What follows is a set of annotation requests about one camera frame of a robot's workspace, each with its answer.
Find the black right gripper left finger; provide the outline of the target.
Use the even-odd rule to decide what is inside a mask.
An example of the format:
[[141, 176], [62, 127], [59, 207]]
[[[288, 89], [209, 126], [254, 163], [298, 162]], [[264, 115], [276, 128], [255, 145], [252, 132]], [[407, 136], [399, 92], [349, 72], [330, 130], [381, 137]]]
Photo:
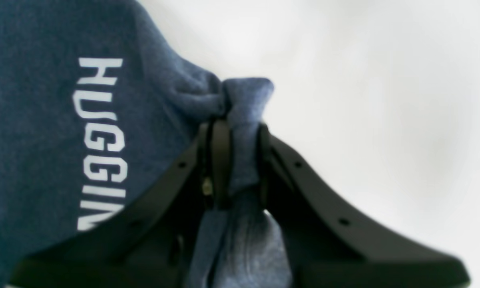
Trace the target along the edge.
[[229, 208], [232, 137], [226, 120], [196, 140], [130, 206], [91, 231], [22, 259], [12, 288], [182, 288], [201, 218]]

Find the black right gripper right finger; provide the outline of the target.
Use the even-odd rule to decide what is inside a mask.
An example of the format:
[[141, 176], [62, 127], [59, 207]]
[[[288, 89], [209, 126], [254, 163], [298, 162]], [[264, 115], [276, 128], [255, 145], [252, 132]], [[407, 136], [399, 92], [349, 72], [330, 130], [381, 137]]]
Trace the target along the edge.
[[466, 288], [458, 258], [379, 224], [345, 201], [260, 124], [260, 201], [279, 224], [292, 288]]

